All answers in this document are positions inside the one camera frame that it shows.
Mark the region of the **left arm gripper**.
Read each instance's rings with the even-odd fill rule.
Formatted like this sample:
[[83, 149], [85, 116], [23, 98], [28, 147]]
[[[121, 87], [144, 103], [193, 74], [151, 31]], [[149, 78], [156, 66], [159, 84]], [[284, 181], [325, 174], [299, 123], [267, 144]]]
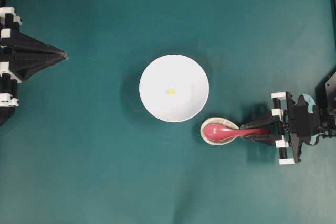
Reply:
[[68, 59], [65, 51], [19, 32], [21, 24], [13, 7], [1, 7], [1, 125], [14, 115], [20, 104], [19, 83]]

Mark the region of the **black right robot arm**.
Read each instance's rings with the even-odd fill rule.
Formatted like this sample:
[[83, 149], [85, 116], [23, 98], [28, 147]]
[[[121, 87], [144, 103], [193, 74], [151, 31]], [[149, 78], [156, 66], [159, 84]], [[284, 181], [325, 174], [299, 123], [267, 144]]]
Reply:
[[300, 163], [303, 144], [315, 146], [321, 138], [335, 137], [335, 115], [320, 109], [311, 96], [301, 94], [294, 101], [290, 92], [276, 92], [271, 99], [273, 108], [241, 129], [267, 130], [250, 133], [244, 139], [276, 147], [280, 165]]

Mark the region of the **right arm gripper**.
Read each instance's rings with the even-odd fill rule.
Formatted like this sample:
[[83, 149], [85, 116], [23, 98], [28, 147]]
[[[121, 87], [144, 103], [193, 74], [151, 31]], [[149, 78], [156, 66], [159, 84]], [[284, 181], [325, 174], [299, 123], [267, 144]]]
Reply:
[[303, 143], [311, 146], [318, 144], [321, 134], [319, 108], [307, 94], [301, 94], [297, 102], [290, 92], [276, 92], [270, 96], [274, 108], [240, 128], [256, 129], [275, 124], [280, 134], [250, 131], [243, 138], [279, 149], [279, 165], [298, 164]]

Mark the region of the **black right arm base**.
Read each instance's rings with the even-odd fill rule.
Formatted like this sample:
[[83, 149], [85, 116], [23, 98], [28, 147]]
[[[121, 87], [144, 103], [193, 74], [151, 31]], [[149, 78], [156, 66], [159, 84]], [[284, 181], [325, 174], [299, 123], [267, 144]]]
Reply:
[[335, 71], [328, 73], [315, 88], [319, 108], [335, 110]]

